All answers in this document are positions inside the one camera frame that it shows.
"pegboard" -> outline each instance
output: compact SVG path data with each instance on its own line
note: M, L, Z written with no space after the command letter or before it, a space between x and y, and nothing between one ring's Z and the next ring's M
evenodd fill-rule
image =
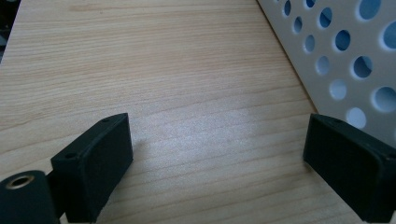
M259 3L318 112L396 147L396 2Z

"black plastic block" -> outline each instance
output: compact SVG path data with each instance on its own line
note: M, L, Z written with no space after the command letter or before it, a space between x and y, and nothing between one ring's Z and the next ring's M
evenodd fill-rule
M59 223L44 172L23 172L0 183L0 223Z
M102 119L51 159L69 222L95 222L133 160L128 114Z
M341 121L311 115L304 160L367 222L396 208L396 149Z

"circular hole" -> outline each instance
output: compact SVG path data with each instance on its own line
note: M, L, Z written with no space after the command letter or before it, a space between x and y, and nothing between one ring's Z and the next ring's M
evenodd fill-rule
M330 23L332 23L332 10L329 7L326 7L320 13L319 23L323 28L329 27Z
M343 100L347 95L347 85L341 80L337 79L330 84L330 95L334 100Z
M306 0L305 3L308 7L313 7L317 0Z
M67 159L73 159L77 156L77 153L75 152L71 152L71 153L67 153L64 157Z
M346 30L342 30L338 32L337 36L335 37L335 46L344 51L349 47L350 44L350 34Z
M361 0L359 13L365 20L372 19L381 7L381 0Z
M383 87L375 92L374 105L382 112L396 110L396 91L391 87Z
M288 0L285 3L285 6L283 7L283 13L285 13L286 16L289 16L291 12L291 2L290 0Z
M295 33L300 33L301 29L303 28L303 20L301 17L297 17L296 20L294 21L294 32Z
M367 119L361 109L354 107L346 112L346 121L355 128L362 129L366 126Z
M396 21L387 27L384 33L384 42L390 49L396 49Z
M310 53L314 50L315 48L315 38L312 35L309 35L306 40L305 40L305 51Z
M360 56L353 63L353 71L355 75L361 78L366 78L371 75L373 71L373 63L367 56Z
M324 76L329 73L330 63L326 56L322 56L317 60L317 72Z
M15 179L9 181L6 185L7 189L20 189L28 185L35 179L33 175L22 175L18 176Z

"wooden table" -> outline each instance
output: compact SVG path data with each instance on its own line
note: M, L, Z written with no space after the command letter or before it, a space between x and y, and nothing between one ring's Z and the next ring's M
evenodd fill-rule
M314 111L255 0L26 0L0 178L128 112L134 163L98 223L360 223L303 163Z

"wood grain surface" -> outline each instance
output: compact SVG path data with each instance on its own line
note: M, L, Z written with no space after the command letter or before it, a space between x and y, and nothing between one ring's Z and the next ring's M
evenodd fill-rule
M128 112L134 163L97 223L361 223L302 161L314 111L255 0L26 0L0 178Z

